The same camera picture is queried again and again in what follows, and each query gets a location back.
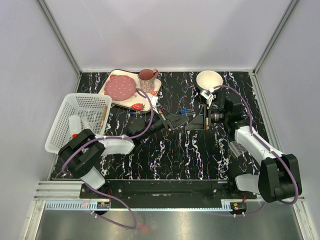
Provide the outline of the wooden test tube clamp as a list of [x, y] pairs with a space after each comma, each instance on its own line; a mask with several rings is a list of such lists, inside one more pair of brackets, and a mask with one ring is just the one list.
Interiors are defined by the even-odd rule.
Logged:
[[102, 127], [104, 126], [104, 124], [105, 124], [107, 112], [108, 112], [108, 106], [106, 106], [106, 107], [103, 109], [102, 120], [101, 120], [101, 128], [102, 128]]

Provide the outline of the clear plastic funnel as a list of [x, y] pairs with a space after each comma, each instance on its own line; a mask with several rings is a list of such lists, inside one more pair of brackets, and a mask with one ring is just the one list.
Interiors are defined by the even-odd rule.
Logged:
[[81, 116], [80, 119], [81, 119], [81, 121], [83, 123], [83, 128], [84, 129], [89, 129], [89, 130], [93, 131], [92, 124], [88, 121], [88, 119], [85, 116]]

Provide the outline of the white wash bottle red cap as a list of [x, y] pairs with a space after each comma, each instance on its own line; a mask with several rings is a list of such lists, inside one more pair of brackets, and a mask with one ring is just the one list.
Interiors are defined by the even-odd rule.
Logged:
[[81, 132], [81, 118], [78, 115], [71, 115], [68, 119], [69, 133], [75, 138]]

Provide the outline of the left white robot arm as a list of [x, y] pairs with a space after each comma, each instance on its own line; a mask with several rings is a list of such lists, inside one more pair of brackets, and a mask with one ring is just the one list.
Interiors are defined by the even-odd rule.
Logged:
[[141, 117], [135, 117], [129, 122], [127, 132], [123, 136], [102, 136], [94, 134], [90, 129], [84, 129], [58, 152], [63, 162], [61, 171], [67, 171], [75, 179], [80, 179], [90, 186], [90, 192], [97, 198], [103, 198], [108, 193], [101, 172], [95, 164], [102, 156], [128, 155], [133, 150], [143, 147], [143, 140], [162, 130], [173, 131], [189, 118], [185, 115], [170, 113], [162, 108], [152, 114], [148, 124]]

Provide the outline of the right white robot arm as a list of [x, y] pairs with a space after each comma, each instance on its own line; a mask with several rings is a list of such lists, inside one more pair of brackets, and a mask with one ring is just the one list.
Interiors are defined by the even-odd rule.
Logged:
[[243, 117], [244, 105], [240, 96], [228, 95], [221, 110], [203, 105], [202, 111], [186, 127], [186, 130], [208, 130], [221, 123], [230, 138], [229, 148], [237, 155], [240, 148], [250, 153], [260, 166], [259, 174], [241, 174], [227, 185], [228, 195], [239, 198], [244, 192], [260, 195], [267, 203], [282, 202], [302, 194], [298, 159], [272, 147]]

